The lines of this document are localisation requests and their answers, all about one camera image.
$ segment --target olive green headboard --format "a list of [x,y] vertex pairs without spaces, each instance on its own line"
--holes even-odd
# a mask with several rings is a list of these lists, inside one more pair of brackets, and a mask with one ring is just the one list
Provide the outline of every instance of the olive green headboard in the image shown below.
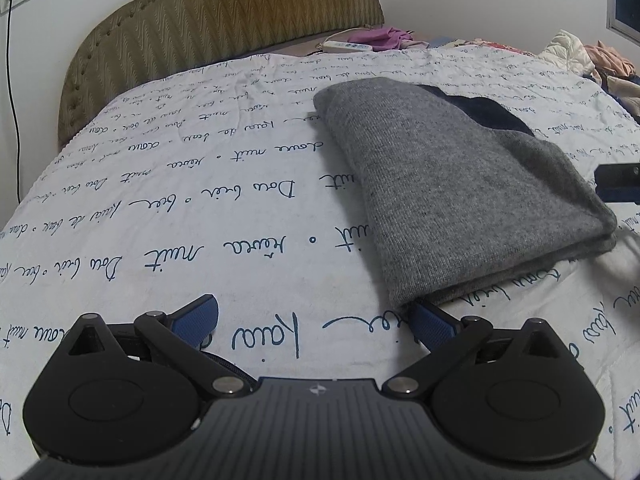
[[62,148],[117,95],[190,68],[335,29],[383,23],[378,0],[133,0],[74,56],[60,99]]

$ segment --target window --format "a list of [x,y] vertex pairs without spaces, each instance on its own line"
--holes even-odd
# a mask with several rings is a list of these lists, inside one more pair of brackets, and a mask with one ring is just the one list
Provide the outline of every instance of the window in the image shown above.
[[640,44],[640,0],[609,0],[607,27]]

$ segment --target gray knit fabric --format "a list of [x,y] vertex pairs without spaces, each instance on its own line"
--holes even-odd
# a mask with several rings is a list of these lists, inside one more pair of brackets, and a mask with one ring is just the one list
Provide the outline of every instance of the gray knit fabric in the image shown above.
[[362,185],[393,306],[610,251],[616,217],[560,148],[374,78],[314,97]]

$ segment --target white blanket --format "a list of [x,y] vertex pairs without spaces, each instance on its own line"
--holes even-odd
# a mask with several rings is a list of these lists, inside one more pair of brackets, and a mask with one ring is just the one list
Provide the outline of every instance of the white blanket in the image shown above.
[[[638,160],[640,129],[596,84],[480,46],[254,56],[133,89],[62,151],[0,232],[0,478],[36,460],[22,403],[83,312],[131,322],[212,293],[220,321],[207,350],[255,377],[383,381],[423,355],[387,309],[358,184],[312,103],[325,86],[370,76],[492,98],[589,180],[598,163]],[[640,207],[613,209],[612,253],[448,309],[504,328],[545,317],[604,399],[593,459],[628,479],[640,470]]]

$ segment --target black cable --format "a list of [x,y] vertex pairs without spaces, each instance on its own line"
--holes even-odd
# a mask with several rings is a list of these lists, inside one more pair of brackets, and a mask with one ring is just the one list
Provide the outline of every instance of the black cable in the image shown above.
[[9,0],[9,14],[6,18],[6,85],[9,89],[9,101],[11,102],[11,111],[14,113],[15,138],[18,144],[18,154],[15,168],[15,193],[20,203],[20,130],[18,129],[18,117],[15,115],[14,95],[11,92],[11,76],[9,75],[9,31],[11,30],[11,8],[14,0]]

